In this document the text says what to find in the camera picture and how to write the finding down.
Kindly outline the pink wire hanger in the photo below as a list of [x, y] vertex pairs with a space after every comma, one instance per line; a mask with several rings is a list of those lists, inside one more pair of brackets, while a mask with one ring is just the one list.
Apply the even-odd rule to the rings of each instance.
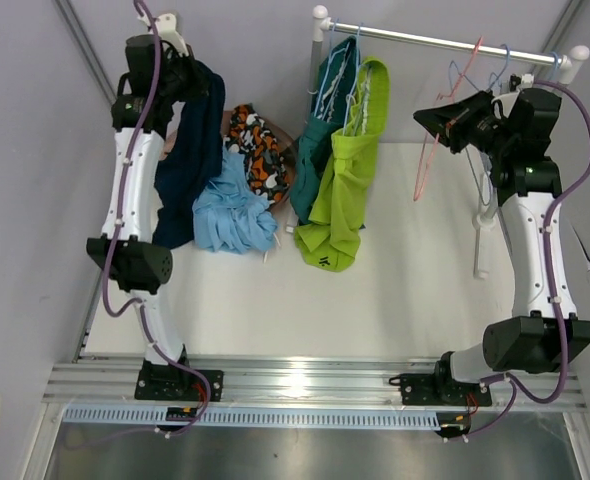
[[[465, 80], [468, 70], [470, 69], [470, 67], [474, 63], [474, 61], [478, 55], [478, 52], [482, 46], [482, 43], [483, 43], [483, 37], [480, 36], [478, 38], [478, 40], [476, 41], [476, 43], [474, 44], [474, 47], [472, 49], [472, 53], [470, 54], [469, 59], [468, 59], [466, 65], [464, 66], [464, 68], [459, 71], [458, 76], [455, 80], [449, 81], [449, 85], [450, 85], [449, 92], [448, 93], [438, 93], [435, 98], [435, 101], [433, 103], [433, 106], [438, 106], [438, 105], [443, 106], [446, 101], [448, 101], [450, 104], [455, 103], [456, 93], [460, 89], [460, 85], [462, 84], [462, 82]], [[429, 176], [429, 172], [430, 172], [430, 168], [432, 165], [432, 161], [433, 161], [433, 158], [434, 158], [434, 155], [436, 152], [436, 148], [439, 145], [439, 142], [443, 138], [446, 137], [446, 134], [443, 132], [443, 130], [444, 130], [443, 127], [439, 127], [436, 133], [431, 133], [431, 134], [427, 133], [424, 137], [422, 147], [421, 147], [420, 157], [419, 157], [418, 165], [417, 165], [417, 173], [416, 173], [416, 179], [415, 179], [415, 185], [414, 185], [414, 191], [413, 191], [413, 201], [414, 202], [419, 201], [424, 193], [424, 190], [425, 190], [425, 187], [427, 184], [427, 180], [428, 180], [428, 176]]]

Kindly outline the lime green shorts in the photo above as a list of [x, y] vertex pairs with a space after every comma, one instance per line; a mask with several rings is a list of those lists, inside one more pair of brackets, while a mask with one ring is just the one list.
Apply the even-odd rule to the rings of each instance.
[[342, 127], [331, 136], [332, 152], [310, 222], [294, 233], [304, 262], [331, 272], [352, 266], [361, 245], [359, 231], [389, 110], [390, 78], [382, 60], [369, 56], [363, 61], [357, 92], [349, 133], [343, 135]]

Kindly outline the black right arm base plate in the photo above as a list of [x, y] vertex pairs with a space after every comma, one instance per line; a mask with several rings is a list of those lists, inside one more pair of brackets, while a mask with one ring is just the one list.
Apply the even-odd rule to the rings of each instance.
[[492, 397], [489, 390], [482, 391], [475, 383], [457, 382], [435, 373], [399, 374], [388, 379], [396, 387], [406, 406], [450, 406], [490, 407]]

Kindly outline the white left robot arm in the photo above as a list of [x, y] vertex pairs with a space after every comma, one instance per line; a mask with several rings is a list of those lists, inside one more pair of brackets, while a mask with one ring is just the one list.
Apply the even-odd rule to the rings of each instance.
[[117, 318], [134, 310], [146, 361], [167, 366], [157, 388], [179, 400], [190, 392], [192, 376], [176, 366], [185, 347], [166, 296], [173, 260], [168, 248], [153, 243], [151, 204], [173, 106], [204, 94], [207, 80], [178, 33], [131, 37], [125, 54], [128, 70], [111, 107], [116, 157], [110, 205], [100, 236], [87, 240], [86, 251], [102, 271], [106, 313]]

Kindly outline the orange camouflage shorts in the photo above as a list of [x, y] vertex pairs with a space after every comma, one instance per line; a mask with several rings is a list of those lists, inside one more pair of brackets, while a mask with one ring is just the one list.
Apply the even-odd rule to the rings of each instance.
[[291, 177], [278, 138], [251, 104], [232, 110], [224, 145], [229, 152], [242, 155], [244, 176], [254, 194], [270, 206], [286, 198]]

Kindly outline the light blue shorts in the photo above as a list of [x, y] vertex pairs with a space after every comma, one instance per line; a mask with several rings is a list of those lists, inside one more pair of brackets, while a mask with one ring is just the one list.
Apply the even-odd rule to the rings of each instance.
[[192, 212], [194, 242], [201, 249], [267, 253], [277, 244], [278, 224], [268, 201], [250, 190], [239, 153], [222, 150], [221, 173], [208, 181]]

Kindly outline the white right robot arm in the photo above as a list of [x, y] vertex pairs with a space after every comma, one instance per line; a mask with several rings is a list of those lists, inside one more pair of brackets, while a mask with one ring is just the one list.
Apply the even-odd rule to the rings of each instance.
[[576, 98], [539, 82], [520, 90], [509, 108], [486, 90], [413, 115], [451, 153], [473, 146], [489, 158], [514, 273], [510, 318], [487, 326], [478, 345], [447, 352], [437, 363], [431, 389], [443, 403], [456, 402], [468, 385], [508, 381], [529, 400], [549, 404], [562, 394], [571, 361], [590, 344], [590, 321], [572, 299], [560, 239], [561, 203], [581, 183], [564, 188], [547, 154], [564, 97]]

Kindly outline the navy blue shorts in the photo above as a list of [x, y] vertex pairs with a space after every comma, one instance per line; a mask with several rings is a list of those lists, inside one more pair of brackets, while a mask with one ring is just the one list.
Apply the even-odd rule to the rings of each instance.
[[203, 62], [197, 66], [208, 80], [206, 93], [185, 103], [174, 146], [158, 163], [154, 187], [162, 207], [153, 243], [175, 249], [195, 238], [193, 204], [223, 164], [221, 124], [226, 97], [222, 77]]

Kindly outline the teal green shorts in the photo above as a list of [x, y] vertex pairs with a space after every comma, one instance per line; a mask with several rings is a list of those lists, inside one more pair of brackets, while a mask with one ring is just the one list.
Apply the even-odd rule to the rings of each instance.
[[318, 83], [311, 101], [306, 127], [299, 138], [296, 179], [290, 193], [291, 206], [299, 225], [309, 222], [312, 206], [318, 196], [321, 179], [332, 152], [331, 136], [341, 129], [344, 123], [344, 118], [337, 123], [327, 123], [314, 117], [312, 107], [318, 92]]

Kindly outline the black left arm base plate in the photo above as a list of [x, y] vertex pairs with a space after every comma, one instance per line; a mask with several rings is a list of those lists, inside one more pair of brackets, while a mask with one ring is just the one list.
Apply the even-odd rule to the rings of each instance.
[[144, 360], [134, 391], [136, 400], [197, 402], [206, 392], [204, 382], [195, 374], [169, 364]]

